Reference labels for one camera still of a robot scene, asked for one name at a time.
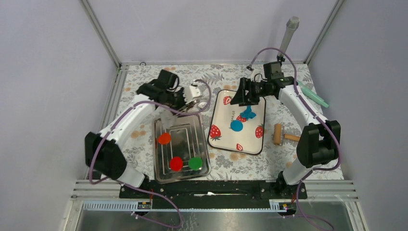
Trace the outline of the metal round cookie cutter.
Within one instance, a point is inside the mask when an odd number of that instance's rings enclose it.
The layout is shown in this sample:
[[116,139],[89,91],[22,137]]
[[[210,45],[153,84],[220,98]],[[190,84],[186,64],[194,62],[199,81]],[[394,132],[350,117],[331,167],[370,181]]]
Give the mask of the metal round cookie cutter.
[[201,100],[195,105],[195,107],[196,107],[198,110],[204,110],[204,109],[206,108],[207,103],[208,103],[208,99],[207,99],[207,98],[203,98],[203,99],[201,99]]

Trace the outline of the white strawberry print tray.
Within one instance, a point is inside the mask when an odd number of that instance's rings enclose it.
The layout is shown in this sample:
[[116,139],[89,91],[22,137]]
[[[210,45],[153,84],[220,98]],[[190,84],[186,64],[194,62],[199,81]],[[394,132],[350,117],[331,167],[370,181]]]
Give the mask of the white strawberry print tray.
[[217,94],[208,143],[216,149],[258,155],[263,149],[266,100],[262,97],[254,106],[232,105],[235,93]]

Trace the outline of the blue dough piece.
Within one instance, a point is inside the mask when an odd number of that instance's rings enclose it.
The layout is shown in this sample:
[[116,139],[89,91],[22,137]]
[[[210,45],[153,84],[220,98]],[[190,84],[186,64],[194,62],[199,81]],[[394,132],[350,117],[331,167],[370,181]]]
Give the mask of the blue dough piece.
[[230,123],[230,129],[235,132],[242,131],[243,123],[239,120],[232,120]]

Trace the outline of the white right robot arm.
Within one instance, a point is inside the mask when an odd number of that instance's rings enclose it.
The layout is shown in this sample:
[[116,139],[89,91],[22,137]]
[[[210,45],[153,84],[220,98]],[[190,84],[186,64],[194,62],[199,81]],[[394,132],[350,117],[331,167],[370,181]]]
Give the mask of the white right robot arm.
[[276,192],[288,198],[295,192],[295,186],[313,170],[323,170],[325,165],[340,159],[340,124],[329,121],[313,109],[299,91],[293,77],[285,77],[279,62],[263,65],[264,79],[256,82],[242,77],[239,87],[231,100],[238,106],[257,105],[261,97],[274,96],[292,113],[302,134],[297,144],[297,158],[292,165],[281,172]]

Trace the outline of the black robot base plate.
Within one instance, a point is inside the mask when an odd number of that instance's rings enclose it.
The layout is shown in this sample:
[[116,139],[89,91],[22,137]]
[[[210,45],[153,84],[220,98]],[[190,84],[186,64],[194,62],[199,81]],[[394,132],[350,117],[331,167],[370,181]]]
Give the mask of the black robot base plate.
[[271,209],[279,200],[293,204],[307,199],[304,184],[284,189],[267,180],[186,180],[160,184],[147,180],[142,192],[122,186],[121,199],[146,199],[154,209]]

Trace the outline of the wooden double-ended dough roller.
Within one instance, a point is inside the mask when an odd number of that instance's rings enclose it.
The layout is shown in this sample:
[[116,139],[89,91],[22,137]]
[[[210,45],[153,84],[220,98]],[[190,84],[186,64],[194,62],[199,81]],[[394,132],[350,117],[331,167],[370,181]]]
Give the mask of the wooden double-ended dough roller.
[[284,127],[282,124],[277,123],[274,125],[273,130],[273,137],[272,137],[273,144],[276,146],[282,146],[284,141],[300,141],[300,136],[295,136],[284,131]]

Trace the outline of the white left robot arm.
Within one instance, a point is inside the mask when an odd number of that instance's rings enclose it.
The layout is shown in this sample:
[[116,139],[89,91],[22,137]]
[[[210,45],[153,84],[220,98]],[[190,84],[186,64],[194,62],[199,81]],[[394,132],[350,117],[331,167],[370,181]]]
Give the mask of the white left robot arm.
[[156,79],[137,89],[131,103],[108,126],[85,136],[85,163],[90,174],[96,170],[112,180],[131,185],[131,192],[138,198],[149,193],[145,175],[126,161],[122,148],[131,133],[160,105],[171,112],[181,111],[202,95],[195,84],[175,90],[178,78],[162,69]]

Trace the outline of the blue dough scrap strip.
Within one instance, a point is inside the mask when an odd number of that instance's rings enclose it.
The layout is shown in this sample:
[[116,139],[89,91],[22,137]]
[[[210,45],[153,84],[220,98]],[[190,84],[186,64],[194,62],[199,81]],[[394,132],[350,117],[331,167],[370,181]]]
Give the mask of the blue dough scrap strip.
[[248,105],[246,107],[246,109],[240,113],[241,118],[249,120],[249,119],[253,119],[256,117],[256,113],[252,111],[252,108],[250,105]]

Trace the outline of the metal spatula wooden handle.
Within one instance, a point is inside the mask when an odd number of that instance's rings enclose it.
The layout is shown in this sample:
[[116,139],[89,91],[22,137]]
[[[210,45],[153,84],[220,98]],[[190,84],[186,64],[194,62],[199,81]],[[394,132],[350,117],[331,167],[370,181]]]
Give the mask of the metal spatula wooden handle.
[[164,129],[169,129],[170,127],[172,127],[177,118],[180,116],[191,116],[193,115],[193,112],[189,112],[192,108],[194,108],[198,103],[200,102],[200,100],[196,99],[193,100],[192,102],[188,103],[187,105],[181,107],[179,109],[178,113],[174,113],[171,112],[169,110],[164,110],[163,112],[160,113],[160,121],[162,123],[162,127]]

